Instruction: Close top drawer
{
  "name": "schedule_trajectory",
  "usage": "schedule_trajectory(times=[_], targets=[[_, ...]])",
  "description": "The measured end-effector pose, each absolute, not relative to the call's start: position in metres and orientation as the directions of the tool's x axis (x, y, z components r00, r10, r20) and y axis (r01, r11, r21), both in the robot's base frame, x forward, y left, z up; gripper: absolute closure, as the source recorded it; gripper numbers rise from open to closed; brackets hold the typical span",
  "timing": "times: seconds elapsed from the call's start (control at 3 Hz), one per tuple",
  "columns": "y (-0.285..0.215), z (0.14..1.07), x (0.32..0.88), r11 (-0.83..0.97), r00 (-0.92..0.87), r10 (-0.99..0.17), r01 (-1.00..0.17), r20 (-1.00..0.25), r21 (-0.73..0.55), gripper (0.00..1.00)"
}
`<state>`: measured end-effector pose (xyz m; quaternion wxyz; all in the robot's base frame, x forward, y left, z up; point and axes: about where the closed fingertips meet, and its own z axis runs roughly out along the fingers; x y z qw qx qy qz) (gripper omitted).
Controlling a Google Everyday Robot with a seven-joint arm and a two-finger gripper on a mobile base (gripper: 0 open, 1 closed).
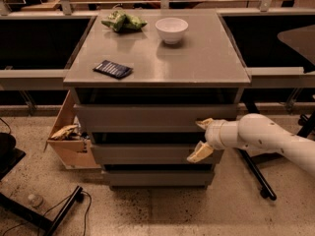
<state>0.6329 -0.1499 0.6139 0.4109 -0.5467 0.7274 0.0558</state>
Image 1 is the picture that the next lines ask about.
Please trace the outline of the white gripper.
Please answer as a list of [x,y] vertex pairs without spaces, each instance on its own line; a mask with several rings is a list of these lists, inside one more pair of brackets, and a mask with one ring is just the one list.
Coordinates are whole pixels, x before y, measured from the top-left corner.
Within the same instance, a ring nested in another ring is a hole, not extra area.
[[210,156],[214,149],[243,148],[245,142],[238,134],[238,121],[197,120],[196,125],[206,130],[206,143],[198,142],[194,151],[187,157],[191,163],[197,163]]

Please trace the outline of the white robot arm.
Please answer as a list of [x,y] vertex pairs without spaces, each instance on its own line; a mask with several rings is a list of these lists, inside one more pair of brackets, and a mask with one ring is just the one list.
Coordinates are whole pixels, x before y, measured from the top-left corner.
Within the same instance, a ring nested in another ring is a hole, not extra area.
[[315,176],[315,142],[285,130],[264,115],[246,114],[237,121],[208,118],[196,124],[205,130],[206,141],[197,143],[187,157],[189,162],[197,163],[215,150],[257,149],[277,152]]

